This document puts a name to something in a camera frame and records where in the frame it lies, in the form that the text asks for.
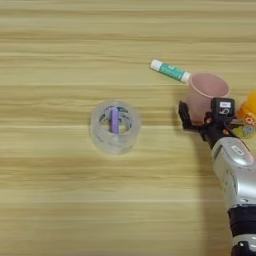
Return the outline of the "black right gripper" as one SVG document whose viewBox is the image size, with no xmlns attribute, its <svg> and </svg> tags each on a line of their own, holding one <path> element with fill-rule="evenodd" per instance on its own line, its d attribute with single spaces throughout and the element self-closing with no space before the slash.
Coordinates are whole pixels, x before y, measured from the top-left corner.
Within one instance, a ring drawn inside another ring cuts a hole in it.
<svg viewBox="0 0 256 256">
<path fill-rule="evenodd" d="M 178 114 L 182 121 L 183 129 L 193 132 L 199 131 L 202 139 L 209 144 L 210 148 L 213 148 L 222 138 L 236 137 L 233 129 L 243 125 L 243 123 L 235 117 L 218 116 L 214 115 L 212 112 L 206 113 L 204 124 L 201 127 L 193 125 L 187 104 L 182 101 L 179 102 Z"/>
</svg>

